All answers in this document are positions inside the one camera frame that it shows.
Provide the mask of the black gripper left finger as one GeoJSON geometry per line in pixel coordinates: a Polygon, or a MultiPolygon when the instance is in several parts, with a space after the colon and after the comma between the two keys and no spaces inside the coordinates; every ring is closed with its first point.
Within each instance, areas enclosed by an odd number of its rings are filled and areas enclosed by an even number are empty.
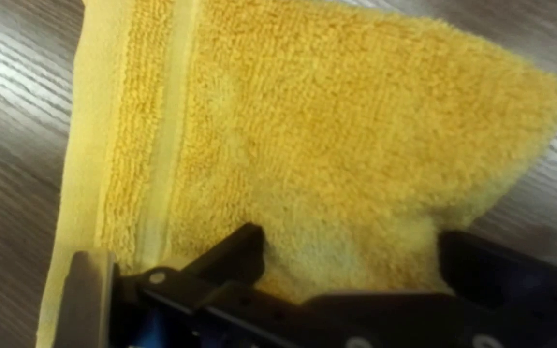
{"type": "Polygon", "coordinates": [[[207,294],[236,283],[253,287],[263,271],[265,235],[244,225],[182,271],[155,267],[120,281],[120,298],[128,304],[155,300],[162,304],[199,304],[207,294]]]}

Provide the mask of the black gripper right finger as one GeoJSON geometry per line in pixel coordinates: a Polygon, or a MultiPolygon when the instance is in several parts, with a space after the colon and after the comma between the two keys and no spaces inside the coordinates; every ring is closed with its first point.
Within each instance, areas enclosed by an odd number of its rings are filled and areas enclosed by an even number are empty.
{"type": "Polygon", "coordinates": [[[557,323],[557,267],[466,233],[439,238],[443,281],[497,314],[557,323]]]}

